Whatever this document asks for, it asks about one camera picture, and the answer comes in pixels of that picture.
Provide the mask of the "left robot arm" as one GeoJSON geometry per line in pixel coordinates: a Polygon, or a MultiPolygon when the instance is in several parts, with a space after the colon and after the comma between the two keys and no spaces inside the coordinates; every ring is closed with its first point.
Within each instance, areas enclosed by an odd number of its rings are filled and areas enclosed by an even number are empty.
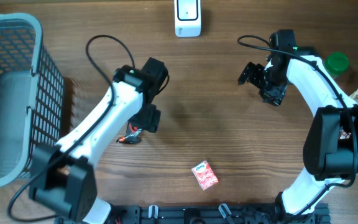
{"type": "Polygon", "coordinates": [[[126,123],[157,131],[161,112],[152,101],[167,77],[164,63],[154,58],[140,70],[116,70],[112,88],[72,132],[54,146],[36,148],[31,172],[42,175],[30,184],[29,198],[72,223],[109,223],[112,205],[97,196],[94,170],[126,123]]]}

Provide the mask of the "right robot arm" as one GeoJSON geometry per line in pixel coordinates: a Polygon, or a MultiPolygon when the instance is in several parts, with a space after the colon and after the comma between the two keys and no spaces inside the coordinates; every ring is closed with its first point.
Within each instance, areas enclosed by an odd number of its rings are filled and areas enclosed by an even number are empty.
{"type": "Polygon", "coordinates": [[[276,222],[301,222],[335,187],[352,187],[358,174],[358,104],[325,69],[312,47],[299,47],[295,33],[281,29],[265,41],[268,64],[249,62],[238,84],[251,83],[263,102],[281,105],[288,85],[300,92],[313,114],[303,146],[304,168],[276,198],[276,222]]]}

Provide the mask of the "black red snack packet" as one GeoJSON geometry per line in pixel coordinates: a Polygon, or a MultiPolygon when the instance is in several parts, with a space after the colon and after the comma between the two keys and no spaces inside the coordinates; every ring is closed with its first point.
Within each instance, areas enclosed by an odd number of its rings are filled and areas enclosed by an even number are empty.
{"type": "Polygon", "coordinates": [[[119,137],[116,142],[120,144],[138,144],[141,142],[140,134],[143,132],[143,129],[134,126],[132,123],[128,122],[126,134],[119,137]]]}

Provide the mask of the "red tissue packet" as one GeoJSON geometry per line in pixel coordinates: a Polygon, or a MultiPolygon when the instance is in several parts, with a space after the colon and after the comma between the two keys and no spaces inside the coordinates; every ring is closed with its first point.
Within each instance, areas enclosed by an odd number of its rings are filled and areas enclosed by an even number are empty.
{"type": "Polygon", "coordinates": [[[191,169],[202,190],[206,190],[219,182],[211,166],[203,161],[191,169]]]}

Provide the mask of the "green lid glass jar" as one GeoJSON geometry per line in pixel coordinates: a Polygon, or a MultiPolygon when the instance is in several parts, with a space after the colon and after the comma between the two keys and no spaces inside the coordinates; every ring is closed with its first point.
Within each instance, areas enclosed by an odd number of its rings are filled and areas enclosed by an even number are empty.
{"type": "Polygon", "coordinates": [[[341,76],[350,66],[349,59],[342,52],[334,52],[324,60],[324,68],[332,78],[341,76]]]}

